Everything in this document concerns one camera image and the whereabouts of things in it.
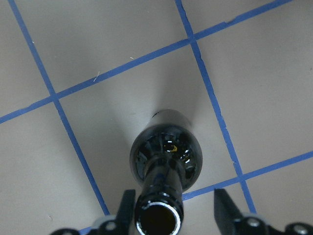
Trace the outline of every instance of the blue tape line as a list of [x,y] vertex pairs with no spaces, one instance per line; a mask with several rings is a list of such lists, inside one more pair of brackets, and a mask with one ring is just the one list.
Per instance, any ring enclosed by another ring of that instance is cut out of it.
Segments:
[[30,112],[30,111],[32,111],[32,110],[38,109],[39,107],[42,107],[42,106],[44,106],[44,105],[46,105],[46,104],[49,104],[49,103],[51,103],[51,102],[52,102],[52,99],[51,99],[51,97],[49,96],[49,97],[47,97],[47,98],[44,98],[44,99],[42,99],[42,100],[39,100],[39,101],[37,101],[37,102],[35,102],[35,103],[29,105],[29,106],[26,107],[26,108],[18,109],[18,110],[14,111],[14,112],[11,112],[11,113],[9,113],[9,114],[6,114],[6,115],[0,117],[0,124],[1,124],[1,123],[4,123],[4,122],[6,122],[6,121],[9,121],[9,120],[11,120],[11,119],[14,119],[14,118],[16,118],[16,117],[18,117],[18,116],[21,116],[21,115],[23,115],[23,114],[26,114],[26,113],[28,113],[28,112]]
[[81,229],[79,231],[79,234],[80,235],[86,235],[87,233],[89,233],[90,230],[91,230],[91,227],[87,227],[87,228]]
[[229,21],[229,22],[222,22],[222,23],[219,23],[213,27],[210,27],[208,29],[205,29],[203,31],[200,31],[198,33],[195,34],[195,39],[198,40],[198,39],[201,39],[201,38],[204,38],[206,36],[209,36],[213,33],[216,33],[218,31],[221,31],[223,29],[226,29],[228,27],[231,27],[235,24],[238,24],[242,21],[245,21],[245,20],[248,20],[252,17],[255,17],[257,15],[260,15],[262,13],[265,13],[267,11],[270,11],[274,8],[277,8],[281,5],[284,5],[290,1],[293,1],[293,0],[275,0],[273,2],[270,2],[268,4],[265,4],[263,6],[260,6],[258,8],[255,8],[251,11],[248,11],[248,12],[245,12],[237,17],[235,17],[233,20]]
[[229,179],[229,180],[225,180],[223,182],[220,182],[220,183],[217,183],[217,184],[214,184],[214,185],[210,185],[210,186],[205,187],[205,188],[201,188],[201,189],[198,189],[198,190],[195,190],[195,191],[192,191],[192,192],[184,193],[182,195],[182,199],[183,199],[183,201],[185,201],[185,200],[194,198],[196,196],[200,196],[202,194],[205,194],[205,193],[208,193],[208,192],[212,192],[216,188],[224,188],[226,186],[230,186],[230,185],[236,184],[238,182],[239,182],[239,178],[238,177],[232,178],[232,179]]
[[115,69],[112,69],[112,70],[110,70],[108,72],[105,72],[105,73],[97,76],[96,80],[95,80],[95,77],[93,77],[93,78],[91,78],[91,79],[89,79],[87,81],[84,81],[84,82],[79,83],[79,84],[77,84],[77,85],[75,85],[73,87],[70,87],[70,88],[68,88],[66,90],[63,90],[63,91],[61,91],[61,92],[59,92],[57,94],[58,98],[65,97],[65,96],[67,96],[69,94],[72,94],[72,93],[80,91],[80,90],[82,90],[84,88],[90,87],[90,86],[92,86],[92,85],[94,85],[96,83],[99,83],[99,82],[101,82],[103,80],[106,80],[106,79],[108,79],[110,77],[113,77],[115,75],[118,75],[118,74],[120,74],[120,73],[122,73],[124,71],[127,71],[127,70],[129,70],[131,68],[134,68],[134,67],[136,67],[138,65],[141,65],[143,63],[146,63],[146,62],[148,62],[150,60],[153,60],[153,59],[155,59],[157,57],[165,55],[165,54],[167,54],[167,53],[169,53],[171,51],[177,50],[177,49],[179,49],[181,47],[184,47],[184,46],[186,46],[188,44],[189,44],[189,41],[187,39],[184,39],[184,40],[178,41],[176,43],[170,44],[170,45],[168,45],[166,47],[163,47],[163,48],[161,48],[159,50],[153,51],[153,52],[151,52],[149,54],[141,56],[141,57],[139,57],[137,59],[134,59],[134,60],[132,60],[132,61],[126,63],[126,64],[123,64],[123,65],[121,65],[121,66],[119,66],[119,67],[117,67]]
[[103,197],[101,195],[101,192],[100,192],[100,190],[98,188],[98,185],[97,185],[97,183],[96,183],[96,181],[95,181],[95,179],[94,179],[94,177],[93,177],[93,175],[91,173],[91,170],[90,170],[90,168],[88,166],[88,163],[87,163],[87,161],[85,159],[85,156],[84,156],[84,154],[82,152],[82,149],[79,146],[79,143],[78,143],[78,141],[77,141],[77,139],[76,139],[76,137],[74,135],[74,132],[73,132],[73,130],[72,130],[70,124],[69,124],[69,121],[68,121],[68,119],[67,119],[67,117],[65,115],[65,112],[64,112],[61,104],[60,104],[60,101],[58,99],[56,99],[54,101],[54,104],[55,104],[55,107],[58,110],[58,113],[59,113],[59,116],[61,118],[61,121],[62,121],[62,123],[63,123],[63,125],[64,125],[64,127],[65,127],[65,129],[67,131],[69,139],[72,142],[72,145],[73,145],[73,147],[74,147],[74,149],[76,151],[76,154],[77,154],[77,156],[79,158],[79,161],[81,162],[81,164],[82,164],[82,166],[83,166],[83,168],[85,170],[85,173],[86,173],[86,175],[87,175],[87,177],[89,179],[89,182],[91,184],[91,187],[92,187],[92,189],[93,189],[93,191],[94,191],[94,193],[95,193],[95,195],[96,195],[96,197],[98,199],[98,202],[99,202],[99,204],[100,204],[100,206],[102,208],[102,211],[104,212],[105,215],[109,215],[110,212],[109,212],[109,210],[107,208],[107,205],[104,202],[104,199],[103,199]]
[[249,188],[248,188],[245,180],[242,178],[243,172],[242,172],[242,169],[240,167],[239,160],[237,158],[237,154],[235,152],[235,148],[234,148],[233,143],[231,141],[229,132],[228,132],[228,130],[226,128],[226,123],[225,123],[224,118],[223,118],[223,116],[221,114],[221,109],[220,109],[219,103],[217,101],[217,98],[216,98],[216,96],[214,94],[213,86],[212,86],[212,83],[210,81],[208,72],[207,72],[207,70],[205,68],[205,64],[204,64],[204,62],[203,62],[203,60],[201,58],[200,49],[198,47],[197,41],[195,41],[191,24],[188,21],[188,18],[186,16],[186,12],[185,12],[185,10],[184,10],[184,8],[182,6],[181,0],[176,0],[175,2],[176,2],[177,9],[179,11],[179,15],[180,15],[180,17],[182,19],[182,22],[184,24],[184,28],[185,28],[186,33],[188,35],[188,38],[191,41],[191,48],[192,48],[192,51],[194,53],[195,59],[197,61],[197,64],[198,64],[201,76],[203,78],[205,87],[207,89],[208,95],[210,97],[210,100],[211,100],[211,103],[212,103],[212,106],[213,106],[216,118],[218,120],[220,129],[222,131],[223,138],[225,140],[225,143],[226,143],[226,146],[227,146],[230,158],[232,159],[232,161],[234,163],[233,165],[235,167],[235,171],[237,173],[237,176],[240,179],[241,188],[243,190],[246,202],[248,204],[250,212],[256,213],[256,209],[255,209],[255,206],[254,206],[254,203],[253,203],[253,200],[252,200]]
[[286,166],[289,166],[289,165],[292,165],[292,164],[295,164],[295,163],[298,163],[298,162],[301,162],[301,161],[304,161],[304,160],[307,160],[310,158],[313,158],[313,151],[299,155],[299,156],[296,156],[296,157],[293,157],[293,158],[290,158],[290,159],[287,159],[287,160],[284,160],[284,161],[279,162],[279,163],[275,163],[275,164],[266,166],[264,168],[261,168],[261,169],[255,170],[255,171],[252,171],[250,173],[244,174],[243,177],[247,180],[247,179],[250,179],[250,178],[253,178],[253,177],[256,177],[259,175],[263,175],[263,174],[269,173],[271,171],[281,169],[283,167],[286,167]]
[[72,142],[72,145],[73,145],[73,147],[74,147],[74,149],[76,151],[76,154],[77,154],[77,156],[78,156],[78,158],[79,158],[79,160],[80,160],[80,162],[81,162],[81,164],[82,164],[82,166],[83,166],[83,168],[85,170],[85,173],[86,173],[86,175],[87,175],[87,177],[89,179],[89,182],[90,182],[90,184],[92,186],[92,189],[93,189],[94,193],[96,194],[96,197],[97,197],[97,199],[99,201],[99,204],[100,204],[104,214],[108,215],[108,214],[110,214],[109,210],[108,210],[108,208],[107,208],[107,206],[106,206],[106,204],[105,204],[105,202],[103,200],[103,197],[102,197],[102,195],[100,193],[100,190],[99,190],[99,188],[97,186],[97,183],[96,183],[96,181],[95,181],[95,179],[94,179],[94,177],[93,177],[93,175],[92,175],[92,173],[90,171],[90,168],[89,168],[89,166],[88,166],[88,164],[86,162],[86,159],[85,159],[84,154],[83,154],[83,152],[82,152],[82,150],[81,150],[81,148],[80,148],[80,146],[78,144],[78,141],[77,141],[77,139],[76,139],[76,137],[75,137],[75,135],[73,133],[73,130],[72,130],[72,128],[71,128],[71,126],[70,126],[70,124],[68,122],[68,119],[67,119],[67,117],[65,115],[65,112],[64,112],[64,110],[63,110],[63,108],[62,108],[62,106],[61,106],[61,104],[60,104],[60,102],[59,102],[59,100],[58,100],[58,98],[56,96],[54,88],[53,88],[53,86],[51,84],[51,81],[50,81],[50,79],[48,77],[48,74],[46,73],[45,67],[44,67],[44,65],[43,65],[43,63],[42,63],[42,61],[40,59],[40,56],[39,56],[39,54],[38,54],[38,52],[36,50],[36,47],[32,43],[32,39],[31,39],[31,37],[30,37],[30,35],[28,33],[28,30],[27,30],[27,27],[26,27],[26,25],[24,23],[24,20],[22,19],[22,16],[21,16],[21,14],[20,14],[20,12],[19,12],[19,10],[18,10],[14,0],[8,0],[8,2],[10,4],[10,6],[12,8],[12,11],[13,11],[15,17],[16,17],[16,20],[17,20],[17,22],[18,22],[18,24],[19,24],[19,26],[21,28],[21,31],[22,31],[22,33],[24,35],[24,38],[25,38],[25,40],[26,40],[26,42],[28,44],[28,47],[29,47],[29,49],[30,49],[30,51],[31,51],[31,53],[32,53],[32,55],[34,57],[34,60],[35,60],[35,62],[37,64],[37,67],[38,67],[38,69],[39,69],[39,71],[40,71],[40,73],[41,73],[41,75],[43,77],[45,85],[46,85],[46,87],[47,87],[47,89],[48,89],[48,91],[50,93],[50,97],[51,97],[52,101],[54,102],[54,105],[55,105],[55,107],[56,107],[56,109],[57,109],[57,111],[59,113],[61,121],[62,121],[62,123],[63,123],[63,125],[64,125],[64,127],[65,127],[65,129],[67,131],[67,134],[68,134],[68,136],[69,136],[69,138],[70,138],[70,140]]

